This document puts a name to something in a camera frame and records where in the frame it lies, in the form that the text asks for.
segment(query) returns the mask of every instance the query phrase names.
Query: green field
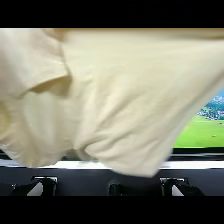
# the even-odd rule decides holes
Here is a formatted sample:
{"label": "green field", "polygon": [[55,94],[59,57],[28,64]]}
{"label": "green field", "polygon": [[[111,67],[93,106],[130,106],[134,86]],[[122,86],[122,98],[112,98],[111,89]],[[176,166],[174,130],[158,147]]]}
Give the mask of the green field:
{"label": "green field", "polygon": [[174,147],[224,147],[224,120],[211,121],[196,115],[178,137]]}

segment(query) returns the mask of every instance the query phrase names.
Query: beige shirt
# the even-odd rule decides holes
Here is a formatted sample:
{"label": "beige shirt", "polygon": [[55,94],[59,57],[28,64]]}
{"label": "beige shirt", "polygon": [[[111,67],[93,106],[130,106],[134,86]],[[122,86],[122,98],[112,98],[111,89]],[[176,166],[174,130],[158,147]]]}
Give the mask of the beige shirt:
{"label": "beige shirt", "polygon": [[73,149],[154,175],[223,62],[222,30],[0,29],[0,142],[28,167]]}

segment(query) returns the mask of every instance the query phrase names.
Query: yellow t-shirt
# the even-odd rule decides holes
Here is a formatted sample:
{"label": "yellow t-shirt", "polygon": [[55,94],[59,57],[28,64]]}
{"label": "yellow t-shirt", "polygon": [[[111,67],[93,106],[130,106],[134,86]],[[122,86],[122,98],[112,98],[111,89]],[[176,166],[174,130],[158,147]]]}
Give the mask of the yellow t-shirt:
{"label": "yellow t-shirt", "polygon": [[151,176],[224,83],[222,30],[1,29],[0,40],[0,139],[29,167],[74,149]]}

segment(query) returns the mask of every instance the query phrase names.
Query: green grass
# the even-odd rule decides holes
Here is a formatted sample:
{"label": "green grass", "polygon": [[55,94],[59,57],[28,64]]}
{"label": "green grass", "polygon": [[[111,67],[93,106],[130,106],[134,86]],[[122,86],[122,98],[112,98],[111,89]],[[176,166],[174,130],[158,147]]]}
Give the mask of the green grass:
{"label": "green grass", "polygon": [[210,121],[196,115],[178,137],[175,148],[224,147],[223,120]]}

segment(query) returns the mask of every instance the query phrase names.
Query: person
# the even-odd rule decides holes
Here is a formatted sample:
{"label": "person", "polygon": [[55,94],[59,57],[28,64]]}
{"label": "person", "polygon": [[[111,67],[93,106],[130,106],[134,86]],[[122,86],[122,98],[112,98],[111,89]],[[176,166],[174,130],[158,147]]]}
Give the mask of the person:
{"label": "person", "polygon": [[2,28],[0,50],[1,147],[27,167],[72,149],[152,176],[224,82],[223,29]]}

